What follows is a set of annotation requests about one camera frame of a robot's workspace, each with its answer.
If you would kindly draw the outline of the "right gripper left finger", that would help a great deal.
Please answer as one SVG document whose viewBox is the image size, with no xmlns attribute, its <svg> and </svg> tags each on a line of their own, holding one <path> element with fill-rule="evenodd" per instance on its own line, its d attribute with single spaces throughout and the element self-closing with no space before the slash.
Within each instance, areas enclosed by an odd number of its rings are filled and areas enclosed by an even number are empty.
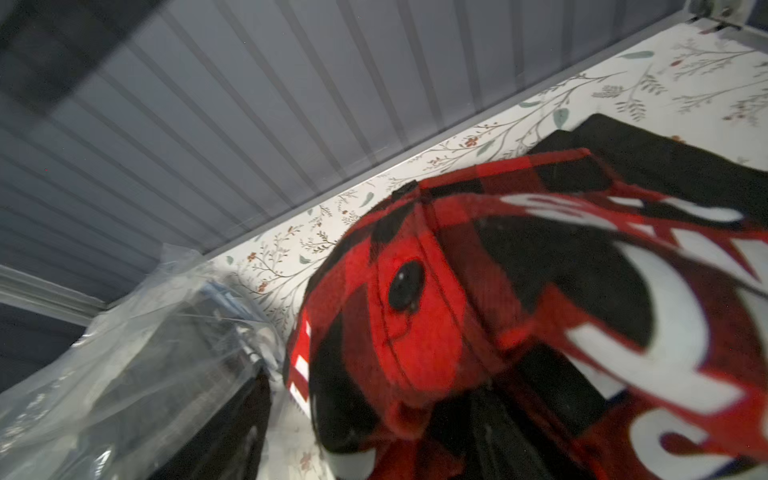
<svg viewBox="0 0 768 480">
<path fill-rule="evenodd" d="M 255 479 L 261 462 L 272 399 L 261 372 L 240 390 L 153 479 Z"/>
</svg>

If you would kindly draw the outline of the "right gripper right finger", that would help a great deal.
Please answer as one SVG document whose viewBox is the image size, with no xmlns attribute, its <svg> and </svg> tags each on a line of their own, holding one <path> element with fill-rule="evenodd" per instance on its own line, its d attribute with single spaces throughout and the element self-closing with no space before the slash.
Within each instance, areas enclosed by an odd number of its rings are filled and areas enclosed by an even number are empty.
<svg viewBox="0 0 768 480">
<path fill-rule="evenodd" d="M 470 395 L 471 427 L 485 479 L 574 479 L 576 465 L 490 387 Z"/>
</svg>

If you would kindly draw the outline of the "dark grey pinstripe shirt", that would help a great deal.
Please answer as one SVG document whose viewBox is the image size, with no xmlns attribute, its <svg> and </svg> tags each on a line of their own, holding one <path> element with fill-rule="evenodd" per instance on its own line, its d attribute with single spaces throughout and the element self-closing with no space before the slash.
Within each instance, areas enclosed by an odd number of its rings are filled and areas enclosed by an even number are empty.
<svg viewBox="0 0 768 480">
<path fill-rule="evenodd" d="M 175 308 L 96 401 L 67 478 L 153 479 L 248 380 L 265 373 L 257 321 L 251 305 L 218 284 Z"/>
</svg>

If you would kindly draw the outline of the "clear plastic vacuum bag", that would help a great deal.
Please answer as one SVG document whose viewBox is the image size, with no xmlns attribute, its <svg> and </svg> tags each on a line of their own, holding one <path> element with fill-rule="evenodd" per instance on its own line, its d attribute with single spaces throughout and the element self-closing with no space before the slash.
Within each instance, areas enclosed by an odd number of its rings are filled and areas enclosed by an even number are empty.
<svg viewBox="0 0 768 480">
<path fill-rule="evenodd" d="M 191 249 L 1 396 L 5 479 L 253 479 L 285 343 Z"/>
</svg>

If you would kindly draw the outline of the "red plaid shirt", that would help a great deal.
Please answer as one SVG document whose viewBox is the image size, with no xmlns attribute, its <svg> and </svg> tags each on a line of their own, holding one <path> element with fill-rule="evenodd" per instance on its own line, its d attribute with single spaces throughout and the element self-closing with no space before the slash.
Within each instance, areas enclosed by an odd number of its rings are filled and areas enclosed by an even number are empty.
<svg viewBox="0 0 768 480">
<path fill-rule="evenodd" d="M 291 337 L 336 479 L 485 479 L 490 387 L 574 479 L 767 475 L 767 229 L 586 149 L 411 182 L 308 282 Z"/>
</svg>

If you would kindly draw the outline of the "black shirt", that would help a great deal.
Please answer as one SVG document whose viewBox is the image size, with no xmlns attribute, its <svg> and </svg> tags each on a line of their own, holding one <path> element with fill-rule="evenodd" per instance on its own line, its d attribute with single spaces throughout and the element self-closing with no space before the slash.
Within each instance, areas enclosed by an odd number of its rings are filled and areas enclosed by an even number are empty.
<svg viewBox="0 0 768 480">
<path fill-rule="evenodd" d="M 767 173 L 603 114 L 557 130 L 528 153 L 586 148 L 621 179 L 699 205 L 737 210 L 767 225 Z"/>
</svg>

